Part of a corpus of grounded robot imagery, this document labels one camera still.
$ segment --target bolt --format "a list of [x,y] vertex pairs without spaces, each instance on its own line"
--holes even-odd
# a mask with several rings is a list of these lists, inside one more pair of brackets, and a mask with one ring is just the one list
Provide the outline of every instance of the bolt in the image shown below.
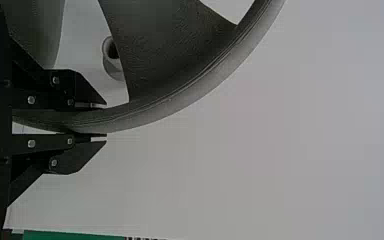
[[53,83],[54,85],[58,85],[58,84],[60,84],[59,77],[53,77],[53,78],[52,78],[52,83]]
[[58,166],[58,160],[57,159],[51,159],[51,167]]
[[11,83],[11,80],[9,80],[9,79],[5,79],[2,81],[2,86],[4,86],[4,88],[10,88],[11,85],[12,85],[12,83]]
[[4,158],[2,158],[2,163],[4,165],[10,164],[11,163],[11,157],[4,157]]
[[67,105],[68,106],[73,106],[74,105],[74,100],[73,99],[68,99],[67,100]]
[[29,148],[35,148],[35,147],[36,147],[36,141],[35,141],[35,140],[29,140],[29,141],[27,142],[27,146],[28,146]]
[[30,105],[35,104],[35,103],[36,103],[36,97],[34,97],[34,96],[29,96],[29,97],[27,98],[27,102],[28,102]]

